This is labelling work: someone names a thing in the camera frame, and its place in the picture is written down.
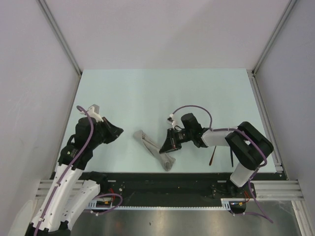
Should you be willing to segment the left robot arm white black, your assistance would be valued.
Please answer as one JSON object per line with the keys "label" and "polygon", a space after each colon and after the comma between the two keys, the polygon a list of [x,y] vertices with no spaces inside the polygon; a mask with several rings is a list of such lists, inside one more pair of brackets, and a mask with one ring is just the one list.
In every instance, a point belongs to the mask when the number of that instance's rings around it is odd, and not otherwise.
{"label": "left robot arm white black", "polygon": [[30,222],[27,236],[68,236],[86,209],[95,199],[105,198],[110,209],[116,198],[122,196],[111,190],[107,175],[89,172],[78,192],[70,194],[81,177],[87,163],[93,157],[93,151],[101,144],[115,141],[123,129],[114,126],[106,118],[81,118],[66,146],[61,150],[53,183],[38,213]]}

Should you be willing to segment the grey cloth napkin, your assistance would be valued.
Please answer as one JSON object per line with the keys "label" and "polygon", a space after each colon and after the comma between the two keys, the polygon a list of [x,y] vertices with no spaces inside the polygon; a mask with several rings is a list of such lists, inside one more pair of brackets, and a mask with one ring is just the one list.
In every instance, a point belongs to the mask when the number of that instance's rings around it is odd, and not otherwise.
{"label": "grey cloth napkin", "polygon": [[160,146],[146,133],[144,133],[143,130],[134,132],[133,138],[160,162],[165,171],[169,172],[172,169],[176,159],[170,156],[168,153],[160,154]]}

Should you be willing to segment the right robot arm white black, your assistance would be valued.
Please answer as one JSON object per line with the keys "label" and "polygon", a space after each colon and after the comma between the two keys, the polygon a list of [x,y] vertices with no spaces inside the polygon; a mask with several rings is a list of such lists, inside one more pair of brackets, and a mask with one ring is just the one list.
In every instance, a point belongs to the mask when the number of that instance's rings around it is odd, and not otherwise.
{"label": "right robot arm white black", "polygon": [[266,166],[267,157],[274,151],[272,143],[251,123],[244,121],[236,128],[211,129],[198,123],[192,113],[181,117],[183,129],[173,124],[167,129],[167,136],[159,153],[180,150],[182,143],[192,141],[198,148],[230,147],[239,164],[230,176],[227,192],[239,197],[245,191],[245,184],[261,167]]}

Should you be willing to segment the copper fork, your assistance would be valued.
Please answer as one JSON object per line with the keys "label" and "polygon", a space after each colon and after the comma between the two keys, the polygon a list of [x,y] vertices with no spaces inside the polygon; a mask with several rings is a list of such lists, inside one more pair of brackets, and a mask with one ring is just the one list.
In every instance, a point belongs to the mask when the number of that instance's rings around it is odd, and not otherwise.
{"label": "copper fork", "polygon": [[217,146],[214,147],[213,153],[212,153],[211,158],[210,158],[210,161],[209,161],[209,166],[211,166],[212,163],[213,163],[216,149],[217,149]]}

